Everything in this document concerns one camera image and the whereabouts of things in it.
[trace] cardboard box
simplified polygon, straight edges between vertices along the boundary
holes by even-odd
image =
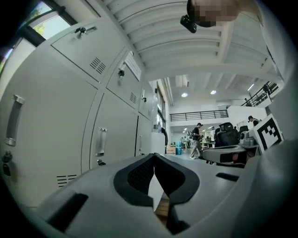
[[[167,146],[167,154],[176,154],[176,147]]]

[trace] wooden floor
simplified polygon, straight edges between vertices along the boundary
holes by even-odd
[[[167,225],[168,220],[168,213],[169,213],[169,199],[162,198],[158,204],[157,209],[155,210],[155,215],[160,219],[160,221]]]

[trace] railing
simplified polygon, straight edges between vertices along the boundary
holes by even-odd
[[[267,82],[265,85],[268,88],[268,93],[266,93],[264,91],[264,87],[262,87],[255,95],[253,95],[241,106],[257,106],[264,102],[268,97],[270,97],[271,94],[273,94],[278,89],[278,86],[275,83]]]
[[[170,114],[171,121],[189,121],[229,117],[227,110]]]

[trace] camera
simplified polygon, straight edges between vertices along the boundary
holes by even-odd
[[[196,33],[196,24],[195,24],[195,22],[190,20],[190,17],[188,15],[182,16],[180,23],[182,26],[184,26],[186,29],[188,29],[191,33]]]

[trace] locker door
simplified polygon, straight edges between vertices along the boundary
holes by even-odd
[[[151,127],[152,123],[146,117],[140,115],[138,119],[138,131],[136,137],[135,156],[149,154],[151,151]]]
[[[120,69],[117,67],[108,82],[107,88],[133,108],[137,108],[140,100],[141,83],[127,66],[123,69],[123,77],[119,76],[119,71]]]
[[[151,119],[153,105],[153,91],[148,81],[143,80],[139,112],[148,119]]]
[[[133,109],[106,91],[93,129],[90,168],[98,167],[98,160],[111,164],[134,157],[137,115]]]
[[[52,46],[96,81],[102,82],[124,43],[112,26],[103,20],[86,25],[85,29],[83,34],[73,30]]]
[[[0,102],[0,157],[7,151],[13,156],[11,176],[3,177],[28,207],[81,174],[82,138],[96,89],[69,64],[34,51]]]

